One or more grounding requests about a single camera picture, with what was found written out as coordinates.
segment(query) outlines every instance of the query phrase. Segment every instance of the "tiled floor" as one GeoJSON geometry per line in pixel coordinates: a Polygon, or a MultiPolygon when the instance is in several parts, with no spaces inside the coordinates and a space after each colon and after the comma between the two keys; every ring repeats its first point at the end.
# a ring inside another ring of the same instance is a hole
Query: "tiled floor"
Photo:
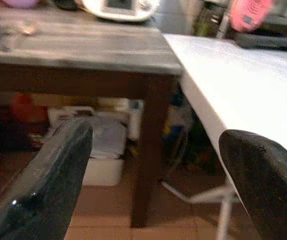
{"type": "MultiPolygon", "coordinates": [[[[122,182],[114,187],[82,187],[65,240],[214,240],[218,204],[187,204],[160,185],[152,195],[148,227],[130,228],[135,165],[127,162],[122,182]]],[[[171,175],[171,184],[193,194],[224,182],[223,176],[171,175]]],[[[240,204],[233,207],[229,240],[259,240],[240,204]]]]}

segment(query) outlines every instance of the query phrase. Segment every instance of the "pink object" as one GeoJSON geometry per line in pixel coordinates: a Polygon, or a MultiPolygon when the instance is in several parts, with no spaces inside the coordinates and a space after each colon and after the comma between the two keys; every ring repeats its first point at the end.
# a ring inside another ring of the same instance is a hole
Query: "pink object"
{"type": "Polygon", "coordinates": [[[265,20],[274,0],[233,0],[230,11],[231,26],[238,32],[257,29],[265,20]]]}
{"type": "Polygon", "coordinates": [[[11,8],[31,9],[39,2],[39,0],[0,0],[0,2],[11,8]]]}

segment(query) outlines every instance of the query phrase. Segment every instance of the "display screen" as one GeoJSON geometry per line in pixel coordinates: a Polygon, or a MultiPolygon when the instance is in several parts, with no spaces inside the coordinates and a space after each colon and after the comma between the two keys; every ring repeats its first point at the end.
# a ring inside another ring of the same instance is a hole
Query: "display screen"
{"type": "Polygon", "coordinates": [[[133,0],[107,0],[107,7],[114,9],[132,9],[133,0]]]}

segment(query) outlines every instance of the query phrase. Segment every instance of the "white table top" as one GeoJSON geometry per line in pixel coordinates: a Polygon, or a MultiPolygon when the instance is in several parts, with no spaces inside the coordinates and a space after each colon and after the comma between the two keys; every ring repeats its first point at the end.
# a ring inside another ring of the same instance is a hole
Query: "white table top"
{"type": "Polygon", "coordinates": [[[182,90],[218,155],[219,137],[227,129],[253,132],[287,149],[287,52],[164,36],[185,67],[182,90]]]}

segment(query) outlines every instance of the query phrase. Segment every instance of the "wall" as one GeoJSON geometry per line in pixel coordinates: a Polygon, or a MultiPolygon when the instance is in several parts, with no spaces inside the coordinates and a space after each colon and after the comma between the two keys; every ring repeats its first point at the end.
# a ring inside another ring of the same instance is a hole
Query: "wall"
{"type": "Polygon", "coordinates": [[[161,0],[153,18],[163,33],[190,35],[200,6],[200,0],[161,0]]]}

